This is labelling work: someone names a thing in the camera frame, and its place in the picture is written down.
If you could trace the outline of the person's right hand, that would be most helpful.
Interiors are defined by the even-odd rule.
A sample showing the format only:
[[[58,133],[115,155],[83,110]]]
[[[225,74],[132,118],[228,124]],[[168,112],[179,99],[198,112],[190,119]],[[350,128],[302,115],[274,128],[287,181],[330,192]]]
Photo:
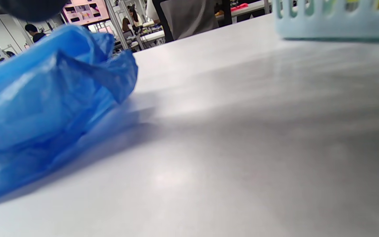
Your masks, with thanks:
[[[67,0],[0,0],[0,9],[17,19],[42,22],[59,14]]]

